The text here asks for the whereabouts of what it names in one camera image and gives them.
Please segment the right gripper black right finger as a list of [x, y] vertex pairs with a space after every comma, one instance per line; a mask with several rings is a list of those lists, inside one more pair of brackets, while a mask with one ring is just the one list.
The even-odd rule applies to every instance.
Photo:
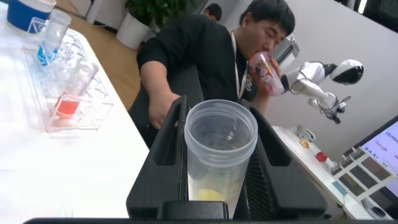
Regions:
[[265, 117], [240, 100], [255, 117], [258, 139], [249, 159], [235, 220], [322, 218], [326, 200], [305, 175]]

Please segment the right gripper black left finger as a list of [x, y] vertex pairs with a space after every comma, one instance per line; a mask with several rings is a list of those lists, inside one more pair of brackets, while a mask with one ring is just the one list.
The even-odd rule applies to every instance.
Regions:
[[184, 124], [187, 97], [170, 107], [146, 160], [126, 199], [130, 218], [156, 218], [165, 202], [187, 201], [187, 145]]

